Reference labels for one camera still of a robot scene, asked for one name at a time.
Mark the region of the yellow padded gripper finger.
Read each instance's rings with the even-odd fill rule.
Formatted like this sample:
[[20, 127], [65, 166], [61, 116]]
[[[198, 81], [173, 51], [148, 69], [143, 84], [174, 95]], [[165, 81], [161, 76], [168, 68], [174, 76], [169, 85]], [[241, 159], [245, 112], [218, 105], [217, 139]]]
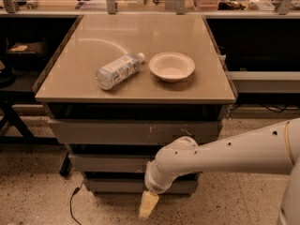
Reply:
[[139, 209], [140, 218], [149, 218], [152, 211], [156, 207], [159, 196], [151, 191], [144, 191], [142, 193], [141, 206]]

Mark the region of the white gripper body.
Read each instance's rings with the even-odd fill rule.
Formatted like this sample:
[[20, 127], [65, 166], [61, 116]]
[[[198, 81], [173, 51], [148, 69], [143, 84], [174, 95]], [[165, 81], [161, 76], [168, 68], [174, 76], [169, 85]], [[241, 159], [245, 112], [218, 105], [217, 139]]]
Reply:
[[155, 161], [147, 163], [144, 183], [151, 192], [156, 194], [166, 192], [171, 187], [174, 180], [175, 177], [171, 173], [160, 171]]

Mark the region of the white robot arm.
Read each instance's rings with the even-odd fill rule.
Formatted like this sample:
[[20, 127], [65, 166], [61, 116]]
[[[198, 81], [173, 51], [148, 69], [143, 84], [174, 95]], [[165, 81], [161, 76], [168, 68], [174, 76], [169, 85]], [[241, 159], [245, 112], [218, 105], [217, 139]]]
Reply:
[[275, 173], [290, 176], [277, 225], [300, 225], [300, 119], [199, 145], [183, 136], [147, 163], [139, 216], [149, 218], [159, 195], [188, 173]]

